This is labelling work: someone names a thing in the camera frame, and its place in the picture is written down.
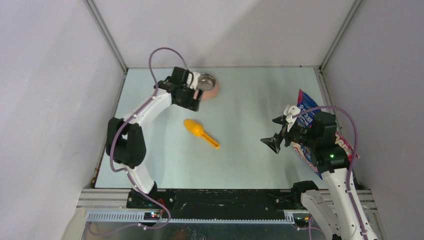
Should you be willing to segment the pink double pet feeder base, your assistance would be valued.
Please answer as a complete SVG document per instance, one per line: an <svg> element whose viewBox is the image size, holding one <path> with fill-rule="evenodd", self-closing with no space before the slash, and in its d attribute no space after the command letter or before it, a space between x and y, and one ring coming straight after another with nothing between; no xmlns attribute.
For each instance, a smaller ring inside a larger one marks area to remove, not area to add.
<svg viewBox="0 0 424 240"><path fill-rule="evenodd" d="M216 79L217 83L216 86L213 90L210 91L202 91L202 96L201 96L201 100L202 101L206 101L206 100L211 100L213 98L215 98L219 92L220 92L220 84L218 82L218 80Z"/></svg>

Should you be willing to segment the colourful cat food bag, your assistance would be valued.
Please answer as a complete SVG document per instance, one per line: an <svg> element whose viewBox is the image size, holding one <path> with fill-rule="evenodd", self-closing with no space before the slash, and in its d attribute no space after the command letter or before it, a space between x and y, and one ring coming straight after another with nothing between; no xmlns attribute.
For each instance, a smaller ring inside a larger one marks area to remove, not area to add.
<svg viewBox="0 0 424 240"><path fill-rule="evenodd" d="M299 89L298 91L298 98L297 98L297 105L296 105L301 112L315 108L318 106L316 101L307 94L303 89ZM302 116L297 118L296 124L300 127L308 127L310 128L313 122L314 115L316 113L321 112L321 109L317 109L311 112L308 112L306 114L303 114ZM349 161L352 161L352 154L354 151L353 146L351 143L340 134L339 131L335 132L335 143L338 144L340 147L342 147L347 156ZM301 159L305 162L305 164L320 178L322 179L322 175L318 172L318 169L316 166L313 165L311 160L311 149L300 145L298 143L293 142L291 144L294 148L294 150L299 154Z"/></svg>

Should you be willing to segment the yellow plastic food scoop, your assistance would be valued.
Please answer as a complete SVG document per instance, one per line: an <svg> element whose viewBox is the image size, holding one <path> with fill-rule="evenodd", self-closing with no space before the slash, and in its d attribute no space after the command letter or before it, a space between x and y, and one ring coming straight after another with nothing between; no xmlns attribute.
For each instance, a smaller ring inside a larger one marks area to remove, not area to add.
<svg viewBox="0 0 424 240"><path fill-rule="evenodd" d="M193 119L185 119L183 124L184 124L184 127L194 136L203 138L215 149L220 148L220 144L205 132L203 126L199 122Z"/></svg>

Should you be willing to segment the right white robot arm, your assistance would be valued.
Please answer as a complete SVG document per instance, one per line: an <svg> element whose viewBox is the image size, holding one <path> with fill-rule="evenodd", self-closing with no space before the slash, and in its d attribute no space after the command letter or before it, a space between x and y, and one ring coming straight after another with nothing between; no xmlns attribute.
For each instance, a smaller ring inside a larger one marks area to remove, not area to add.
<svg viewBox="0 0 424 240"><path fill-rule="evenodd" d="M272 137L262 138L261 142L279 153L281 144L287 147L296 143L310 148L312 164L327 184L334 209L322 199L321 193L314 189L300 189L291 194L291 204L297 209L306 208L315 219L328 240L376 240L362 208L349 171L351 161L346 151L336 143L336 117L328 112L314 115L311 127L296 124L291 110L272 120L281 125L281 130Z"/></svg>

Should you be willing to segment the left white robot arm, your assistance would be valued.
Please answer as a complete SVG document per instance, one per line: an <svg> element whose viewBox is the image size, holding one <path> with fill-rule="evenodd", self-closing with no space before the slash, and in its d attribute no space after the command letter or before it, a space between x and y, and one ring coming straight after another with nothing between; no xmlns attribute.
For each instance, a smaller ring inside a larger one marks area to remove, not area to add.
<svg viewBox="0 0 424 240"><path fill-rule="evenodd" d="M105 150L113 172L125 172L132 187L140 192L138 201L153 208L158 194L155 181L144 163L147 147L144 131L164 110L172 105L197 112L203 96L199 87L201 74L174 67L170 76L155 80L149 98L125 117L108 121Z"/></svg>

